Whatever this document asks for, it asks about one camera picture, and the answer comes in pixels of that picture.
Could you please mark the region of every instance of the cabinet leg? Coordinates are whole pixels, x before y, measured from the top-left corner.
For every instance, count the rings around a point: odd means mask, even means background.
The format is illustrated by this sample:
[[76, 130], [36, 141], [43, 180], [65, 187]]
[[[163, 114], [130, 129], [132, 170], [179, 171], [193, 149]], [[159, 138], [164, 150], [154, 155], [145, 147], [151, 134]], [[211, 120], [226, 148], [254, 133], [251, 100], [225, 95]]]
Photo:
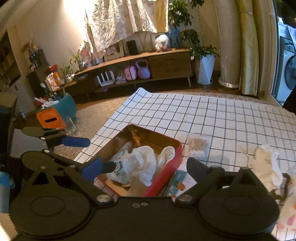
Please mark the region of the cabinet leg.
[[86, 99], [87, 99], [87, 101], [88, 101], [88, 102], [90, 102], [90, 101], [91, 101], [91, 99], [89, 98], [89, 94], [88, 94], [88, 93], [86, 93], [86, 94], [85, 94], [85, 96], [86, 96]]
[[191, 87], [190, 77], [187, 77], [187, 80], [188, 80], [189, 87]]

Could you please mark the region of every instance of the toy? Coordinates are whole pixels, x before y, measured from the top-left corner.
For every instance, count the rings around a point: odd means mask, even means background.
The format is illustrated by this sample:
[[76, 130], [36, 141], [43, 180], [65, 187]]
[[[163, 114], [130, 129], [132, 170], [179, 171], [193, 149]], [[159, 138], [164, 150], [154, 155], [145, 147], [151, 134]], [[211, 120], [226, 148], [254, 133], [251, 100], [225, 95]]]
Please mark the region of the toy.
[[168, 49], [168, 36], [162, 34], [155, 39], [155, 49], [157, 52], [167, 51]]
[[135, 80], [137, 78], [137, 71], [135, 66], [127, 66], [124, 69], [126, 80]]
[[[145, 67], [140, 67], [139, 63], [140, 62], [145, 62], [146, 66]], [[136, 66], [138, 68], [138, 76], [142, 80], [149, 79], [151, 76], [150, 70], [149, 70], [149, 63], [146, 59], [140, 59], [136, 62]]]
[[80, 56], [82, 57], [82, 61], [86, 62], [87, 67], [92, 66], [92, 63], [91, 63], [92, 58], [89, 55], [89, 49], [86, 47], [85, 43], [83, 43], [83, 44], [81, 43], [80, 48], [78, 48], [77, 51], [79, 52]]

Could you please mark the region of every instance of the speaker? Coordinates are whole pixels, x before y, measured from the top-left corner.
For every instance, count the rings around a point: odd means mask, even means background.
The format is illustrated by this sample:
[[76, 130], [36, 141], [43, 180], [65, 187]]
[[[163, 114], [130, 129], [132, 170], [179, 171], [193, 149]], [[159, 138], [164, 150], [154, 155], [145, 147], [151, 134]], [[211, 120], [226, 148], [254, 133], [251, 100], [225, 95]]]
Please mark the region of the speaker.
[[138, 49], [137, 49], [137, 44], [135, 40], [127, 41], [126, 45], [128, 47], [128, 52], [130, 55], [137, 55]]

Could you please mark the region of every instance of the screw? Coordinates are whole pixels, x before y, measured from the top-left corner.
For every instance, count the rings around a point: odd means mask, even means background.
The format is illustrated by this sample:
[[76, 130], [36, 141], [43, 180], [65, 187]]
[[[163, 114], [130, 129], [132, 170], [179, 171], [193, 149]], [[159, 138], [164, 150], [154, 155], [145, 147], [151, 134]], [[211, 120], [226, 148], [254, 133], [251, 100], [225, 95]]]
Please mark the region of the screw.
[[141, 205], [139, 203], [133, 203], [132, 207], [139, 208]]
[[148, 202], [141, 202], [141, 205], [142, 205], [142, 206], [148, 206], [149, 203], [148, 203]]
[[188, 194], [183, 194], [183, 195], [178, 197], [178, 200], [180, 202], [191, 202], [192, 201], [192, 196], [188, 195]]
[[105, 203], [105, 202], [109, 202], [112, 199], [112, 197], [110, 197], [107, 194], [102, 194], [102, 195], [97, 196], [96, 199], [101, 203]]

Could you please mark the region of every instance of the white sheer curtain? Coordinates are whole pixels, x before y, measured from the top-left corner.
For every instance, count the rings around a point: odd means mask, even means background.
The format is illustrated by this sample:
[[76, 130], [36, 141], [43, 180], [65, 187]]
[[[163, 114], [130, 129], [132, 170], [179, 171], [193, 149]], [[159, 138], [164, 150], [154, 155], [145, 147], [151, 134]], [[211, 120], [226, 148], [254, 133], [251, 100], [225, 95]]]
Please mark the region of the white sheer curtain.
[[85, 39], [100, 52], [138, 31], [168, 31], [168, 0], [94, 0], [85, 20]]

